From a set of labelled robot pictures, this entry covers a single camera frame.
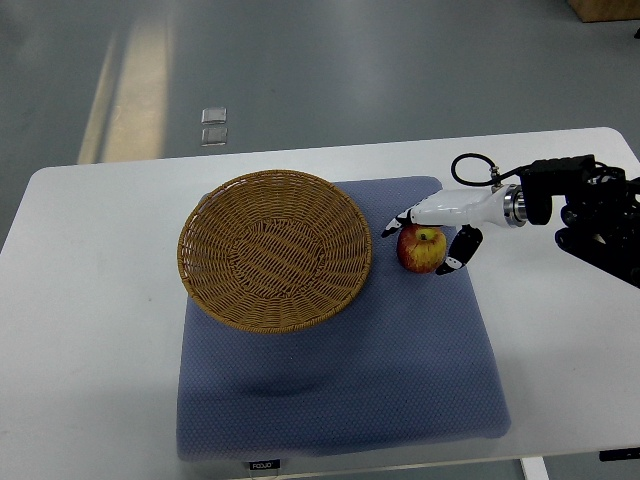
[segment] white table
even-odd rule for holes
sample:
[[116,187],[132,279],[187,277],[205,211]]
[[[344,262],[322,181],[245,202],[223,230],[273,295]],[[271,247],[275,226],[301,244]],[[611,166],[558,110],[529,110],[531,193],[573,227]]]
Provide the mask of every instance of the white table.
[[[455,188],[451,160],[468,151],[503,172],[593,153],[640,175],[606,128],[37,172],[0,255],[0,478],[187,476],[175,454],[186,301],[176,244],[203,194],[268,168],[330,181],[431,175]],[[640,290],[557,248],[558,209],[547,226],[487,226],[469,265],[512,416],[506,436],[290,459],[280,475],[639,445]],[[239,462],[215,471],[247,476]]]

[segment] woven basket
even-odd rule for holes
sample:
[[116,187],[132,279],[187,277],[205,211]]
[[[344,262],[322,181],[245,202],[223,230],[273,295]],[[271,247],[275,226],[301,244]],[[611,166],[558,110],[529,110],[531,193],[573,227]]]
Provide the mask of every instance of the woven basket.
[[189,295],[211,317],[255,333],[316,325],[346,307],[371,267],[358,206],[321,178],[266,170],[204,197],[178,243]]

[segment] apple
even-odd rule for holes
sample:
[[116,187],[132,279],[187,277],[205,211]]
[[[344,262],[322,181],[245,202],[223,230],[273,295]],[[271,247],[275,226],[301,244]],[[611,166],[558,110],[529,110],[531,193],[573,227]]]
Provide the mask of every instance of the apple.
[[400,231],[396,253],[407,270],[430,273],[444,262],[447,237],[438,227],[409,225]]

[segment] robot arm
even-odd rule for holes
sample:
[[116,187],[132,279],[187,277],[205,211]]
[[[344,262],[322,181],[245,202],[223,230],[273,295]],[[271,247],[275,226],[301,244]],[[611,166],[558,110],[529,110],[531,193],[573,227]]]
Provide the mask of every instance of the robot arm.
[[[492,180],[460,179],[455,166],[463,158],[489,163]],[[624,170],[596,162],[593,155],[538,160],[499,175],[489,158],[470,153],[454,160],[451,173],[464,185],[492,188],[441,190],[400,213],[382,232],[386,237],[409,224],[462,227],[437,274],[455,271],[470,260],[482,241],[478,227],[484,223],[507,228],[527,221],[545,225],[551,218],[552,197],[564,195],[567,205],[561,218],[567,228],[556,233],[558,246],[640,287],[640,178],[628,181]],[[520,177],[521,185],[501,185],[512,175]]]

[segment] blue mat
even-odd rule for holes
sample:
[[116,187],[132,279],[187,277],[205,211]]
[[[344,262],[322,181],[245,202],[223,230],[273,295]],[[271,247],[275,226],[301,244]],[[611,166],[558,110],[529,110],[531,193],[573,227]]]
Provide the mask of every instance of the blue mat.
[[[466,269],[407,272],[396,259],[397,236],[380,238],[394,215],[440,183],[409,177],[337,186],[367,218],[374,248],[366,285],[340,314],[301,332],[260,335],[223,325],[188,299],[182,460],[332,455],[509,429]],[[451,242],[454,229],[443,230]]]

